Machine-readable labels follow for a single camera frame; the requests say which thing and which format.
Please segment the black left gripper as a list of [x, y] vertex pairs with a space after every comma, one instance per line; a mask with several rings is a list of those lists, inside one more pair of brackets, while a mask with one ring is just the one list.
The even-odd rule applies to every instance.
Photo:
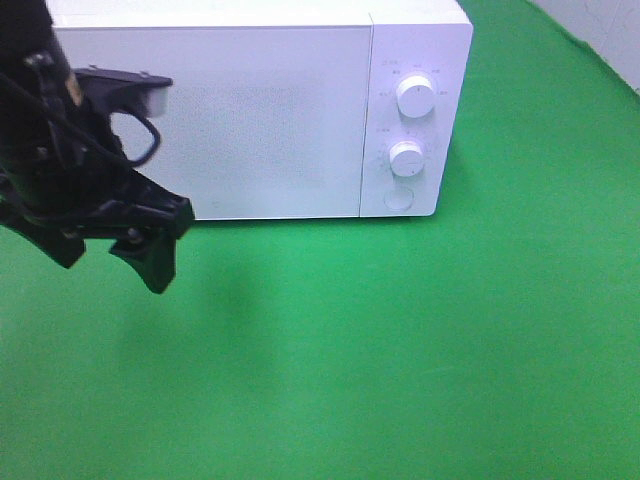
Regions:
[[[151, 133], [140, 159], [124, 153], [111, 128], [114, 112]], [[158, 130], [137, 104], [2, 95], [1, 225], [64, 268], [84, 255], [81, 239], [115, 238], [109, 253], [152, 293], [164, 293], [176, 273], [176, 240], [193, 224], [194, 212], [189, 199], [138, 172], [159, 144]]]

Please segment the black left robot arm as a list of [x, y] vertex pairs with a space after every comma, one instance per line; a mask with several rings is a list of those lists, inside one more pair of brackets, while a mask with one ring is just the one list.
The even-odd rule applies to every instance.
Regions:
[[74, 69], [42, 1], [1, 5], [1, 223], [63, 267], [89, 239], [153, 293], [175, 275], [177, 241], [194, 222], [189, 199], [140, 169], [157, 152], [162, 76]]

